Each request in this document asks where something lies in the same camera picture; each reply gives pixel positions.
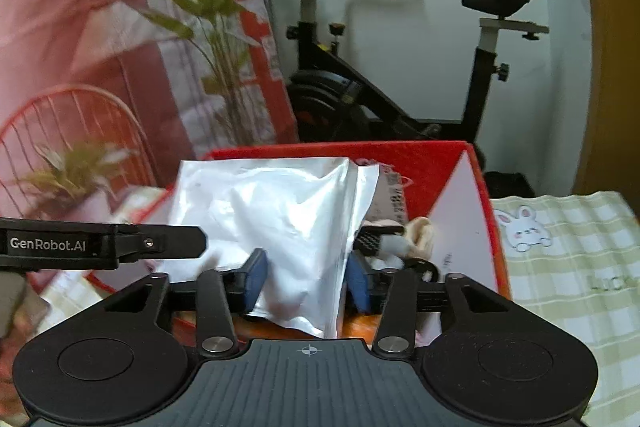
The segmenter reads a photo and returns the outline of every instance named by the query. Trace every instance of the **red wire chair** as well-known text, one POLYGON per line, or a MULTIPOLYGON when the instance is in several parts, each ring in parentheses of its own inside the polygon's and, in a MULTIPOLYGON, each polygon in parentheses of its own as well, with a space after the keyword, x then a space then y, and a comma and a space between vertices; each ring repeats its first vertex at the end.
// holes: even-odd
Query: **red wire chair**
POLYGON ((121 99, 86 84, 56 86, 34 96, 0 128, 0 216, 24 217, 33 208, 35 196, 15 181, 45 166, 36 146, 63 152, 88 140, 137 151, 111 181, 115 194, 133 185, 156 185, 145 133, 121 99))

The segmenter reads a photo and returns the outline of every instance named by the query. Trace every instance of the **metal screw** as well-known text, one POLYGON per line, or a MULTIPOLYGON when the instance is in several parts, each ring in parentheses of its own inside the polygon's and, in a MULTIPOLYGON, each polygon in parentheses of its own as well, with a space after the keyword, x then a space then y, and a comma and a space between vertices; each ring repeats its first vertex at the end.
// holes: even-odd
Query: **metal screw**
POLYGON ((210 353, 224 353, 234 347, 234 341, 226 337, 209 337, 202 341, 202 349, 210 353))
POLYGON ((386 353, 400 353, 409 347, 409 341, 402 337, 384 337, 378 341, 378 347, 386 353))

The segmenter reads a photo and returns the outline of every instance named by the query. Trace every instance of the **black handle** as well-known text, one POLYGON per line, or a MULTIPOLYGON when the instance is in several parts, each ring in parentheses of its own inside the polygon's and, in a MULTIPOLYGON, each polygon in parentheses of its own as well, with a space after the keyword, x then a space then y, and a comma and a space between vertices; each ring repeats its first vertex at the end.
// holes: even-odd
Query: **black handle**
POLYGON ((404 360, 415 346, 415 314, 420 279, 413 270, 394 273, 371 350, 378 357, 404 360))
POLYGON ((196 343, 203 359, 224 359, 238 352, 225 284, 215 270, 202 272, 196 280, 196 343))
POLYGON ((194 259, 206 248, 198 227, 0 218, 0 269, 113 270, 139 259, 194 259))

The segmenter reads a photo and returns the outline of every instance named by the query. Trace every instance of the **wooden door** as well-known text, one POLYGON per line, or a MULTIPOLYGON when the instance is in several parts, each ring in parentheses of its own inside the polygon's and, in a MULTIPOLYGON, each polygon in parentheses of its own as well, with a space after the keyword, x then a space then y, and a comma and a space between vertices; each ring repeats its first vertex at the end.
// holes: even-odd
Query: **wooden door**
POLYGON ((640 0, 591 0, 593 82, 574 190, 617 190, 640 215, 640 0))

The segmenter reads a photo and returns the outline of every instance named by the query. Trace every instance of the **bike frame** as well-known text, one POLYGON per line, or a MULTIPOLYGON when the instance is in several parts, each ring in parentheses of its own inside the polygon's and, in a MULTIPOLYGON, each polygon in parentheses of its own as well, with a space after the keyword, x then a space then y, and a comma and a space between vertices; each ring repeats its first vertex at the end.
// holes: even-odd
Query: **bike frame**
MULTIPOLYGON (((476 48, 471 80, 466 96, 462 121, 420 121, 409 117, 396 103, 376 87, 369 79, 358 73, 337 55, 332 54, 318 43, 318 22, 316 20, 317 0, 300 0, 300 21, 298 22, 298 69, 327 71, 338 74, 355 83, 359 89, 346 89, 348 97, 357 96, 358 103, 369 108, 380 120, 388 123, 401 123, 402 127, 424 127, 437 123, 441 127, 437 138, 464 140, 474 143, 482 122, 482 115, 489 93, 493 75, 496 73, 495 53, 500 30, 522 32, 524 36, 535 36, 538 33, 549 33, 548 26, 539 26, 532 22, 512 21, 506 19, 480 19, 480 40, 476 48)), ((309 83, 322 84, 322 78, 308 80, 309 83)), ((343 100, 353 103, 353 99, 343 100)))

